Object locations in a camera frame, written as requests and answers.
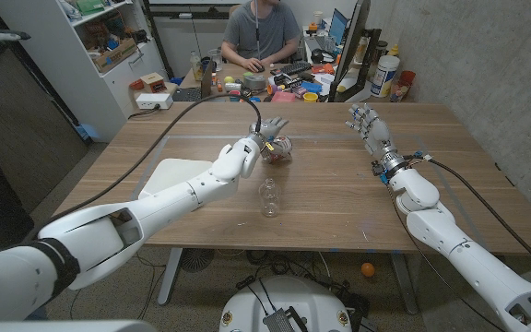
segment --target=bottle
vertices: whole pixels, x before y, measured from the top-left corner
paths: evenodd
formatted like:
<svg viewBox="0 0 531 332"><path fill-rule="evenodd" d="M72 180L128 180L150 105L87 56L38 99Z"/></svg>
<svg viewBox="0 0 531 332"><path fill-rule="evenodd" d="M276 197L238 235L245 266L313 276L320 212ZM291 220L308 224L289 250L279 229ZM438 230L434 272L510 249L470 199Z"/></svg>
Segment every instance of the bottle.
<svg viewBox="0 0 531 332"><path fill-rule="evenodd" d="M274 179L265 179L259 187L259 196L262 214L266 217L277 216L280 211L280 188L274 183Z"/></svg>
<svg viewBox="0 0 531 332"><path fill-rule="evenodd" d="M400 60L396 56L383 55L380 57L370 88L372 96L379 98L388 96L399 63Z"/></svg>
<svg viewBox="0 0 531 332"><path fill-rule="evenodd" d="M197 81L202 80L202 64L200 63L200 56L195 51L191 51L190 64L192 64L192 73L194 73L194 79Z"/></svg>
<svg viewBox="0 0 531 332"><path fill-rule="evenodd" d="M354 62L361 64L364 61L364 55L366 55L366 48L368 47L368 39L366 37L360 38L360 43L358 44L358 50L354 56Z"/></svg>
<svg viewBox="0 0 531 332"><path fill-rule="evenodd" d="M386 55L392 55L392 56L398 57L398 44L395 44L395 46L393 46L393 48L390 51L388 51Z"/></svg>
<svg viewBox="0 0 531 332"><path fill-rule="evenodd" d="M376 74L376 68L378 67L378 61L380 60L380 57L386 53L386 46L388 46L388 42L386 41L378 41L378 44L376 44L376 49L372 54L370 68L368 69L368 75L366 75L366 79L368 79L370 82L372 82L372 79Z"/></svg>

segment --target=cable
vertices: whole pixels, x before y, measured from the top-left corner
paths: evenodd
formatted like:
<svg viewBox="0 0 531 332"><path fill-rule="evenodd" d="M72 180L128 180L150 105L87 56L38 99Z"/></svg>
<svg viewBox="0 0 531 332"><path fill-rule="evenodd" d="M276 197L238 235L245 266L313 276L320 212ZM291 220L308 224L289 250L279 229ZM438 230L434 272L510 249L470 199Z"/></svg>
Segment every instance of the cable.
<svg viewBox="0 0 531 332"><path fill-rule="evenodd" d="M262 305L262 309L264 309L264 314L266 316L269 316L269 314L267 313L267 310L266 308L264 307L264 303L262 302L262 300L259 298L259 296L257 296L257 294L255 294L254 290L251 289L251 286L247 285L247 288L249 289L249 291L251 291L255 297L257 298L257 301L259 301L259 303Z"/></svg>
<svg viewBox="0 0 531 332"><path fill-rule="evenodd" d="M150 110L146 110L146 111L143 111L143 112L131 114L130 116L128 116L128 120L130 120L130 119L132 119L134 117L137 117L137 116L154 113L155 111L158 111L160 108L161 108L161 105L155 104L155 106L152 109L150 109Z"/></svg>
<svg viewBox="0 0 531 332"><path fill-rule="evenodd" d="M128 175L130 175L130 173L132 173L148 157L148 155L159 144L159 142L167 135L167 133L170 132L170 130L175 126L175 124L177 124L178 121L180 121L180 119L182 119L182 117L184 115L186 115L188 112L190 112L194 107L196 107L197 105L199 105L200 103L205 102L205 101L211 101L211 100L216 99L216 98L228 97L228 96L229 96L228 93L219 93L219 94L216 94L216 95L208 96L208 97L206 97L206 98L204 98L204 99L202 99L200 101L196 101L193 104L191 104L190 106L186 107L185 110L183 110L175 119L173 119L173 121L170 123L170 125L168 125L167 128L165 128L165 130L159 135L159 137L157 137L155 142L153 142L153 144L151 144L151 146L143 154L143 156L139 160L137 160L135 162L135 164L128 171L126 171L122 176L120 176L116 181L114 181L112 184L110 184L106 189L102 190L101 192L99 192L98 194L93 196L92 198L87 199L87 200L85 200L85 201L83 201L83 202L81 202L81 203L79 203L79 204L77 204L77 205L75 205L73 207L70 207L70 208L66 209L63 212L60 212L60 213L54 215L54 216L50 217L48 220L46 220L45 222L43 222L42 225L34 227L34 229L32 229L32 231L30 231L30 233L28 233L28 235L26 235L26 237L24 238L23 243L28 243L29 241L31 241L36 236L36 234L38 234L38 232L40 230L42 230L42 228L44 228L46 225L50 224L51 222L53 222L53 221L55 221L57 219L60 219L61 217L64 217L64 216L68 215L69 213L73 213L73 212L79 210L80 208L95 202L100 197L108 194L108 192L110 192L116 185L118 185L122 180L124 180ZM257 109L257 106L255 106L255 104L252 101L250 101L249 98L247 98L245 96L237 96L237 95L235 95L235 96L239 97L240 99L242 99L245 102L247 102L247 104L249 106L251 106L255 110L255 113L257 114L257 122L256 122L256 125L255 125L255 132L259 133L259 130L260 130L261 125L262 125L262 115L261 115L261 113L259 113L259 110Z"/></svg>
<svg viewBox="0 0 531 332"><path fill-rule="evenodd" d="M151 299L151 292L153 291L153 282L155 282L155 268L151 267L153 269L153 275L151 276L151 282L148 284L148 294L147 299L145 300L145 305L143 305L143 309L140 310L140 313L136 317L136 319L143 319L143 314L147 311L148 304L150 303Z"/></svg>
<svg viewBox="0 0 531 332"><path fill-rule="evenodd" d="M73 301L71 302L71 305L69 306L69 318L71 320L73 320L73 306L75 305L75 302L77 301L77 296L79 296L79 293L82 291L83 289L80 289L77 291L77 294L75 294L75 297L73 298Z"/></svg>
<svg viewBox="0 0 531 332"><path fill-rule="evenodd" d="M405 225L405 222L403 221L403 219L401 218L401 215L399 214L398 212L398 209L396 208L396 203L395 203L395 198L393 197L393 192L391 191L391 189L389 188L389 186L387 185L386 186L386 190L388 190L388 194L390 195L391 197L391 202L393 203L393 208L395 209L395 212L396 212L396 216L398 217L399 221L401 221L401 225L403 225L403 228L405 229L405 231L407 232L407 235L409 236L409 239L411 239L411 242L415 245L415 247L417 248L417 250L419 251L419 253L421 254L421 256L423 256L423 259L425 260L425 262L431 267L431 269L433 270L433 272L435 272L435 274L442 280L442 282L448 287L448 289L450 289L450 291L452 292L452 294L454 294L460 301L462 301L464 304L466 304L466 306L468 308L470 308L470 310L472 310L473 312L475 312L475 314L478 314L482 319L484 319L487 323L491 324L493 327L497 328L498 330L500 330L501 332L505 332L505 330L503 330L502 328L500 328L499 326L497 326L495 323L491 322L487 317L485 317L485 315L481 314L477 309L475 309L472 305L470 305L470 303L468 303L465 299L462 298L462 296L460 296L460 294L458 294L458 292L456 292L456 290L454 290L454 288L452 286L450 286L450 284L448 283L448 281L446 281L446 279L444 279L442 277L442 275L440 274L440 272L438 272L438 270L433 266L433 264L430 262L430 260L428 259L427 256L425 256L425 254L423 254L423 252L421 251L421 248L419 248L419 245L417 244L417 242L415 241L415 238L413 238L413 235L409 232L409 229L407 228L407 226Z"/></svg>
<svg viewBox="0 0 531 332"><path fill-rule="evenodd" d="M274 310L274 313L276 312L276 307L272 303L272 300L269 299L269 294L267 293L266 286L264 286L264 283L262 282L262 279L259 279L259 284L262 285L262 288L264 289L265 296L267 297L267 300L269 301L269 304L272 306L272 310Z"/></svg>
<svg viewBox="0 0 531 332"><path fill-rule="evenodd" d="M526 243L524 239L522 239L519 235L517 235L517 233L497 213L497 211L495 211L495 209L489 203L487 203L487 201L475 190L475 188L473 188L473 186L464 177L462 177L462 175L458 174L453 169L449 168L448 166L434 159L429 159L428 161L431 162L432 164L442 167L443 169L450 172L453 176L457 177L458 180L460 180L466 186L466 188L468 188L468 190L470 190L470 192L473 193L476 198L478 198L480 203L482 203L485 206L485 208L487 208L487 210L495 217L495 219L497 219L497 221L503 226L503 228L505 228L505 230L507 230L514 237L514 239L517 242L519 242L527 250L528 253L531 254L531 246L528 243Z"/></svg>
<svg viewBox="0 0 531 332"><path fill-rule="evenodd" d="M141 311L141 315L140 315L140 318L139 318L140 320L145 319L145 315L147 314L148 305L151 302L151 298L153 296L153 292L155 292L155 289L157 288L157 285L159 285L159 282L161 281L161 277L163 277L164 274L165 274L165 268L163 268L163 271L161 271L161 273L159 274L159 277L155 281L155 285L153 286L153 288L151 289L151 292L147 296L147 302L145 303L145 307Z"/></svg>
<svg viewBox="0 0 531 332"><path fill-rule="evenodd" d="M323 258L323 254L321 252L318 252L319 256L321 256L321 260L323 261L324 268L327 270L327 276L331 278L331 273L329 273L329 267L327 266L327 262L325 262L325 259Z"/></svg>
<svg viewBox="0 0 531 332"><path fill-rule="evenodd" d="M165 265L154 265L153 263L151 263L148 259L146 259L145 257L141 257L140 255L138 255L138 252L136 252L135 254L136 258L138 258L138 261L140 262L140 264L142 265L146 265L148 267L165 267Z"/></svg>

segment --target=orange ball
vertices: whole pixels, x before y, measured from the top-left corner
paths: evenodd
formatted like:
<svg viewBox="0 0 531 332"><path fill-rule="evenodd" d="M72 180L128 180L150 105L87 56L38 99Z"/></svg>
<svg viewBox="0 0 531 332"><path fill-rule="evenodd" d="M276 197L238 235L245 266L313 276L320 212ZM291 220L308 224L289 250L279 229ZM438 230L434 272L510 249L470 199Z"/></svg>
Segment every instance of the orange ball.
<svg viewBox="0 0 531 332"><path fill-rule="evenodd" d="M374 265L370 263L364 263L361 265L361 274L366 277L371 277L374 275Z"/></svg>

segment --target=keyboard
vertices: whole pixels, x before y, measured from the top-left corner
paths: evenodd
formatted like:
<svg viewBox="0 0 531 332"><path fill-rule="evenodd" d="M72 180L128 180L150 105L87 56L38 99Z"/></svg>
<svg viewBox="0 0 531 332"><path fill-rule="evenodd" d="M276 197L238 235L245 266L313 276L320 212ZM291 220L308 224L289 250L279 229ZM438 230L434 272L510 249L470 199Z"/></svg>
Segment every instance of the keyboard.
<svg viewBox="0 0 531 332"><path fill-rule="evenodd" d="M324 50L325 49L325 36L314 36L314 39L319 43L319 48L321 50Z"/></svg>
<svg viewBox="0 0 531 332"><path fill-rule="evenodd" d="M280 71L286 75L294 75L310 69L311 64L306 61L299 61L295 62L294 64L283 66L282 68L280 68Z"/></svg>
<svg viewBox="0 0 531 332"><path fill-rule="evenodd" d="M173 101L199 101L202 99L200 88L176 89Z"/></svg>

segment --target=gray t-shirt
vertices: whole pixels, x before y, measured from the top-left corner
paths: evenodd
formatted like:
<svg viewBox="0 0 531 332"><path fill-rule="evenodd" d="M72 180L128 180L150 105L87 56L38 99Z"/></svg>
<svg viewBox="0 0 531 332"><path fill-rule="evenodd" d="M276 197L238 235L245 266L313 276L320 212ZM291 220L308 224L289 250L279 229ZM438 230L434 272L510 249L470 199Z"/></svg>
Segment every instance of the gray t-shirt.
<svg viewBox="0 0 531 332"><path fill-rule="evenodd" d="M229 18L224 40L237 46L237 53L246 58L259 58L255 39L255 15L248 1L235 10ZM285 42L298 37L301 29L292 10L280 3L272 8L267 18L259 19L259 48L261 59L277 53Z"/></svg>

